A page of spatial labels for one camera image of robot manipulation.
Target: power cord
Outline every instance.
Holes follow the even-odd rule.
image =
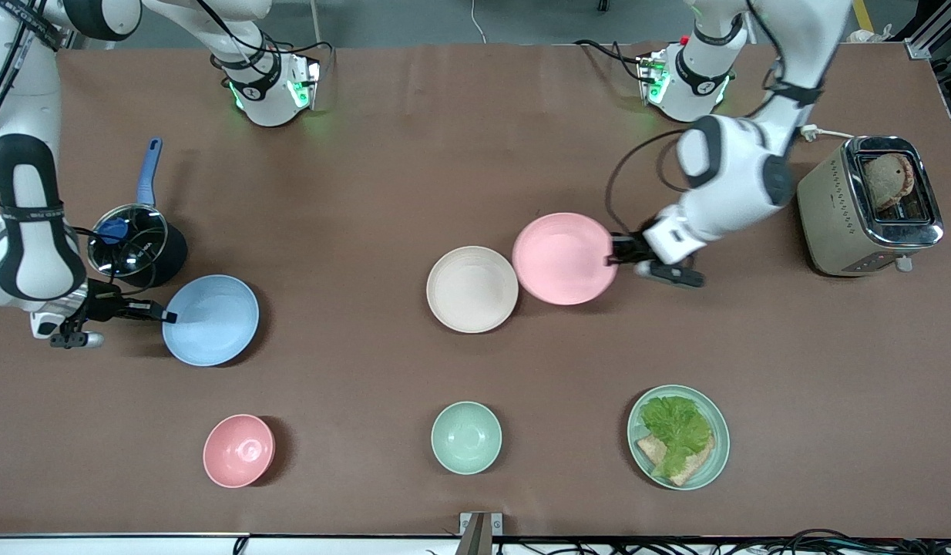
[[[611,59],[620,60],[620,63],[623,64],[623,70],[626,70],[626,73],[630,75],[630,77],[633,77],[635,80],[639,81],[640,83],[649,84],[654,82],[654,80],[649,77],[640,77],[639,74],[634,73],[633,70],[630,69],[630,66],[628,64],[637,63],[637,61],[635,59],[631,59],[627,63],[626,57],[623,56],[623,50],[620,49],[619,42],[613,41],[612,50],[607,49],[606,46],[602,46],[598,42],[589,41],[589,39],[579,39],[579,41],[575,41],[573,44],[577,46],[592,46],[593,49],[599,50],[599,52],[606,54],[606,56],[609,56]]]
[[[109,237],[109,239],[113,239],[113,240],[116,240],[117,242],[123,243],[122,250],[120,250],[119,252],[113,251],[112,263],[109,266],[109,284],[112,284],[116,280],[116,266],[117,264],[119,264],[119,256],[126,255],[126,249],[128,249],[129,247],[133,247],[137,250],[140,250],[141,255],[143,255],[148,260],[147,267],[150,268],[150,280],[147,281],[147,284],[144,285],[143,288],[136,289],[136,291],[128,292],[128,294],[121,294],[120,296],[123,296],[123,298],[129,298],[129,296],[142,294],[142,292],[147,291],[147,289],[154,287],[154,281],[157,281],[157,264],[156,264],[157,257],[150,256],[150,253],[145,251],[143,247],[131,242],[131,240],[123,239],[123,237],[116,237],[113,235],[99,235],[99,233],[96,233],[95,231],[91,231],[91,229],[85,229],[84,227],[72,227],[72,229],[78,235],[92,237],[92,239],[95,239],[96,241],[99,241],[102,243],[105,243],[105,237]]]
[[[246,545],[250,543],[249,536],[240,536],[236,538],[236,543],[232,546],[232,555],[242,555]]]
[[[200,6],[201,9],[204,10],[205,13],[208,14],[208,17],[211,17],[212,21],[215,21],[215,25],[218,25],[219,29],[222,29],[222,31],[225,32],[226,35],[231,36],[233,41],[239,42],[240,45],[246,46],[248,49],[257,50],[257,52],[284,53],[284,54],[298,54],[301,52],[306,52],[306,50],[316,49],[318,46],[324,46],[330,50],[334,49],[334,46],[332,46],[331,43],[328,41],[318,41],[318,42],[315,42],[313,45],[303,46],[303,47],[300,47],[299,49],[286,49],[286,50],[281,50],[281,49],[270,50],[270,49],[265,49],[263,46],[249,45],[249,43],[244,42],[243,39],[240,39],[239,36],[236,36],[232,31],[229,30],[229,26],[226,25],[226,22],[217,13],[215,13],[215,10],[213,10],[212,7],[209,6],[207,2],[205,2],[205,0],[195,0],[195,1],[197,1],[198,6]],[[289,45],[289,42],[275,42],[273,39],[271,39],[271,42],[274,45]]]
[[[772,34],[771,32],[771,28],[767,27],[767,24],[765,24],[764,19],[760,16],[760,12],[757,11],[757,7],[753,5],[753,2],[751,2],[751,0],[746,0],[746,9],[750,12],[750,15],[753,15],[753,19],[757,22],[757,25],[760,26],[760,29],[764,31],[764,35],[767,36],[767,39],[769,39],[769,42],[771,42],[771,44],[774,45],[774,50],[776,50],[776,52],[778,53],[778,57],[776,57],[774,65],[771,66],[771,68],[769,68],[769,70],[767,71],[767,74],[764,75],[764,84],[762,84],[761,86],[762,89],[769,90],[767,81],[769,80],[769,78],[771,78],[771,75],[776,74],[778,70],[781,73],[781,75],[783,75],[783,67],[785,67],[785,63],[783,62],[783,59],[785,59],[785,56],[783,55],[783,49],[781,49],[781,43],[776,42],[776,39],[774,38],[774,34]],[[747,115],[743,117],[756,116],[758,113],[760,113],[761,109],[764,109],[769,104],[771,99],[766,99],[764,102],[761,102],[760,106],[757,106],[757,108],[754,109],[753,112],[747,113]]]
[[[818,139],[818,136],[832,136],[832,137],[841,137],[846,138],[855,138],[855,136],[850,136],[848,133],[840,133],[839,131],[830,131],[827,129],[821,129],[821,127],[814,126],[814,124],[808,123],[807,126],[801,127],[801,136],[804,137],[806,142],[814,142]]]
[[[46,1],[41,0],[41,5],[36,10],[38,13],[43,13]],[[27,6],[32,8],[34,4],[35,0],[29,0]],[[25,32],[27,32],[27,28],[24,22],[19,22],[16,35],[14,35],[13,46],[10,48],[10,52],[7,52],[6,59],[3,60],[3,67],[0,68],[0,109],[3,107],[7,95],[10,94],[10,89],[13,88],[17,74],[20,73],[20,68],[24,64],[25,57],[27,57],[29,45],[34,41],[34,32],[29,32],[28,38],[24,40]]]
[[[659,134],[659,136],[653,136],[641,142],[634,148],[630,149],[630,152],[623,155],[623,158],[620,158],[620,161],[617,162],[616,168],[613,168],[613,172],[609,175],[609,180],[606,181],[606,214],[609,214],[610,218],[613,218],[613,221],[620,226],[620,229],[623,231],[623,235],[630,236],[633,231],[623,222],[623,219],[616,214],[616,211],[613,209],[613,188],[616,186],[616,179],[619,178],[620,172],[623,172],[623,166],[627,165],[627,162],[630,161],[630,158],[633,158],[633,155],[641,151],[643,148],[656,142],[662,140],[664,137],[676,136],[677,134],[684,133],[686,129],[674,129],[672,131],[666,131],[665,133]]]
[[[657,179],[660,180],[664,187],[668,187],[668,189],[673,190],[676,193],[684,193],[687,192],[687,187],[678,187],[677,185],[674,185],[667,179],[667,176],[664,175],[664,162],[667,161],[667,155],[670,152],[670,148],[676,147],[677,141],[679,140],[680,137],[664,145],[664,148],[662,148],[660,153],[657,154],[657,163],[655,164],[655,168],[657,170]]]
[[[486,33],[485,33],[485,32],[482,32],[482,25],[480,25],[479,22],[476,21],[476,11],[475,11],[475,10],[476,10],[476,4],[475,4],[475,3],[476,3],[476,0],[472,0],[472,14],[471,14],[471,15],[472,15],[472,24],[475,25],[475,26],[476,26],[475,28],[479,30],[479,34],[482,36],[482,43],[483,43],[483,45],[485,45],[485,44],[486,44]]]

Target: black strap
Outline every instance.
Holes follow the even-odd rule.
[[[271,90],[277,84],[277,81],[281,80],[281,54],[275,52],[272,57],[274,57],[274,65],[271,66],[271,70],[267,74],[251,83],[230,79],[229,82],[232,83],[233,88],[250,101],[258,102],[267,98],[267,91]]]
[[[719,88],[719,85],[724,83],[726,78],[729,77],[728,71],[718,77],[705,77],[700,73],[694,72],[694,70],[688,67],[687,63],[684,62],[683,49],[682,52],[677,54],[676,60],[677,76],[691,86],[691,92],[693,92],[695,96],[707,97],[714,93]]]
[[[712,46],[726,46],[729,42],[732,42],[732,39],[736,38],[736,35],[739,35],[739,32],[743,31],[743,14],[736,14],[736,17],[732,20],[732,29],[729,31],[729,35],[722,36],[709,36],[705,35],[704,32],[698,31],[698,25],[694,26],[694,36],[698,41],[704,42],[705,45]]]
[[[7,207],[6,204],[0,203],[0,214],[4,220],[18,221],[23,224],[29,221],[50,221],[64,217],[64,204],[54,204],[53,207],[43,208],[18,208]]]
[[[212,66],[215,66],[222,70],[246,69],[247,67],[256,66],[258,63],[260,63],[260,60],[264,59],[264,54],[267,54],[267,50],[269,50],[267,48],[268,35],[265,34],[265,32],[260,32],[260,34],[261,34],[261,41],[262,41],[260,43],[260,49],[254,50],[254,52],[250,54],[249,59],[245,59],[242,61],[225,61],[225,60],[218,59],[217,57],[215,57],[215,54],[212,54],[212,57],[210,60],[212,62]]]
[[[0,0],[0,7],[17,18],[29,31],[33,31],[41,42],[57,52],[64,45],[64,35],[43,18],[34,8],[21,0]]]
[[[824,84],[825,82],[821,81],[821,83],[818,84],[818,87],[814,89],[806,89],[804,87],[792,85],[786,81],[777,81],[768,87],[768,91],[771,91],[778,97],[792,99],[792,101],[797,102],[798,108],[804,108],[804,106],[810,106],[818,102],[818,97],[821,97],[822,93],[824,92],[822,89]]]

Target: green plate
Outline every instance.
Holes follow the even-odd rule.
[[[431,449],[438,463],[455,474],[479,474],[503,448],[503,429],[496,415],[474,401],[441,411],[431,429]]]
[[[637,440],[645,438],[650,433],[647,426],[644,425],[644,419],[640,417],[640,409],[651,399],[660,397],[684,397],[694,401],[694,406],[708,420],[708,425],[712,428],[712,435],[715,436],[715,449],[712,449],[708,460],[680,488],[672,484],[667,478],[655,477],[653,475],[654,463],[645,456],[644,451],[637,447]],[[637,461],[640,470],[644,471],[644,474],[649,476],[651,480],[668,489],[687,491],[688,489],[704,488],[711,484],[712,480],[718,478],[719,474],[722,474],[722,469],[725,468],[725,463],[729,460],[729,426],[726,426],[725,418],[722,418],[719,408],[708,397],[697,390],[691,389],[691,387],[683,385],[662,385],[641,395],[637,404],[633,405],[630,418],[627,420],[627,443],[630,445],[630,453],[633,453],[633,459]]]

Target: bread slice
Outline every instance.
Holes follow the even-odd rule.
[[[887,210],[913,190],[913,166],[902,154],[888,152],[866,162],[863,169],[876,210]]]
[[[667,454],[667,446],[658,438],[654,438],[653,433],[646,436],[646,438],[639,439],[637,447],[639,447],[641,451],[644,451],[645,456],[647,456],[654,465],[660,464]],[[695,453],[693,456],[688,456],[687,459],[684,460],[684,469],[680,471],[679,474],[668,476],[668,480],[679,488],[683,486],[684,482],[691,480],[695,472],[705,464],[709,454],[712,453],[712,449],[715,449],[715,436],[708,436],[708,443],[705,445],[705,449]]]

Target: brown tabletop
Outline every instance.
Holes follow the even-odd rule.
[[[509,255],[553,211],[611,225],[617,159],[679,124],[577,47],[457,45],[342,50],[327,113],[258,129],[207,57],[63,52],[62,197],[71,222],[94,224],[133,200],[147,140],[164,138],[158,201],[190,259],[149,296],[242,278],[263,312],[256,344],[191,368],[158,325],[113,320],[88,326],[101,350],[59,351],[0,309],[0,533],[441,533],[462,510],[502,510],[518,534],[951,537],[951,123],[929,63],[843,46],[812,117],[919,148],[946,236],[912,274],[819,277],[785,210],[705,248],[701,291],[621,268],[595,302],[522,294],[503,327],[462,336],[427,309],[438,257]],[[746,48],[721,112],[756,106],[771,60]],[[794,171],[838,145],[799,145]],[[656,152],[621,176],[633,224],[676,197]],[[729,424],[729,464],[700,491],[656,487],[627,452],[628,410],[665,383],[700,389]],[[463,399],[504,428],[478,476],[430,450],[434,417]],[[201,466],[236,413],[271,418],[281,442],[260,487],[219,488]]]

